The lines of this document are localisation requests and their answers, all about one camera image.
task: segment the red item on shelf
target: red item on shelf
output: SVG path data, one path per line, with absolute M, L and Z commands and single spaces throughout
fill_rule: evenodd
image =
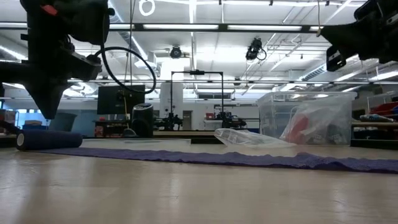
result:
M 214 115 L 214 113 L 206 113 L 206 119 L 215 119 L 216 116 Z
M 398 102 L 384 103 L 371 110 L 371 114 L 378 114 L 381 116 L 388 116 L 394 114 L 394 108 L 398 106 Z
M 307 128 L 308 123 L 309 119 L 304 114 L 297 114 L 295 122 L 289 131 L 289 135 L 287 136 L 288 139 L 286 139 L 286 141 L 296 144 L 304 144 L 304 135 L 301 133 L 301 131 Z

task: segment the fluorescent light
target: fluorescent light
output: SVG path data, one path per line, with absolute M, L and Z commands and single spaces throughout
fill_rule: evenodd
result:
M 73 90 L 71 90 L 71 89 L 66 89 L 66 90 L 63 92 L 63 94 L 64 94 L 65 96 L 83 96 L 81 93 L 78 93 L 78 92 L 73 91 Z
M 351 56 L 351 57 L 347 58 L 346 62 L 350 62 L 352 60 L 357 60 L 357 59 L 359 59 L 359 55 L 354 55 L 354 56 Z
M 398 75 L 398 71 L 387 72 L 387 73 L 384 73 L 384 74 L 380 74 L 380 75 L 378 75 L 378 76 L 375 76 L 375 77 L 373 77 L 373 78 L 370 78 L 369 81 L 375 82 L 375 81 L 385 80 L 385 79 L 387 79 L 387 78 L 392 78 L 392 77 L 397 76 L 397 75 Z
M 26 22 L 0 22 L 0 28 L 27 28 Z
M 154 62 L 148 62 L 148 61 L 146 61 L 146 62 L 148 63 L 148 65 L 149 65 L 151 68 L 156 68 L 156 67 L 157 67 L 157 65 L 156 65 Z M 137 68 L 148 69 L 147 65 L 146 65 L 142 60 L 139 60 L 138 62 L 134 63 L 134 65 L 135 65 Z
M 209 24 L 144 24 L 145 29 L 218 29 L 218 25 Z
M 346 90 L 343 90 L 342 92 L 348 92 L 348 91 L 356 90 L 357 88 L 359 88 L 359 86 L 348 88 Z
M 292 99 L 296 99 L 296 98 L 299 98 L 299 97 L 301 97 L 301 95 L 299 95 L 299 94 L 294 94 L 294 95 L 292 96 Z
M 326 95 L 326 94 L 318 94 L 318 95 L 315 95 L 315 98 L 324 98 L 324 97 L 328 97 L 329 95 Z
M 350 74 L 347 74 L 347 75 L 343 75 L 342 77 L 336 79 L 335 81 L 336 81 L 336 82 L 341 82 L 341 81 L 347 80 L 347 79 L 349 79 L 349 78 L 351 78 L 351 77 L 354 77 L 354 76 L 357 75 L 357 74 L 358 74 L 358 73 L 350 73 Z
M 301 26 L 262 26 L 262 25 L 228 25 L 229 30 L 278 30 L 278 31 L 300 31 Z
M 111 24 L 109 25 L 109 29 L 113 30 L 113 29 L 130 29 L 130 24 Z
M 5 51 L 5 52 L 7 52 L 7 53 L 9 53 L 9 54 L 11 54 L 12 56 L 14 56 L 18 60 L 27 60 L 27 57 L 25 55 L 22 55 L 22 54 L 17 53 L 17 52 L 15 52 L 13 50 L 10 50 L 10 49 L 8 49 L 6 47 L 3 47 L 2 45 L 0 45 L 0 49 Z
M 13 83 L 2 83 L 2 84 L 25 90 L 25 87 L 23 85 L 21 85 L 21 84 L 18 84 L 18 83 L 15 83 L 15 84 L 13 84 Z
M 318 31 L 318 29 L 319 29 L 318 26 L 317 27 L 315 27 L 315 26 L 310 27 L 310 31 Z

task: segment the foam roller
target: foam roller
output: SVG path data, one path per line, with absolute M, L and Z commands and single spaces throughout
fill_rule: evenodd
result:
M 65 131 L 21 130 L 17 135 L 20 151 L 80 147 L 82 142 L 81 134 Z

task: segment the purple cloth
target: purple cloth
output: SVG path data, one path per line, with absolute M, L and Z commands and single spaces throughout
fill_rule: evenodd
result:
M 274 167 L 312 170 L 343 170 L 353 172 L 373 172 L 398 174 L 398 160 L 393 159 L 337 159 L 320 157 L 308 153 L 298 153 L 295 157 L 247 156 L 237 152 L 226 154 L 128 150 L 68 148 L 47 149 L 30 152 L 63 154 L 71 156 L 90 156 L 112 159 L 134 159 L 140 161 L 186 162 L 193 164 L 212 164 L 228 166 Z

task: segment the computer monitor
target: computer monitor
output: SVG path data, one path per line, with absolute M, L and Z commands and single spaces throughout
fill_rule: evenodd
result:
M 133 85 L 130 88 L 145 91 L 145 85 Z M 120 86 L 101 86 L 98 88 L 97 114 L 125 114 L 124 98 L 126 98 L 127 113 L 140 103 L 145 103 L 145 94 L 130 92 Z

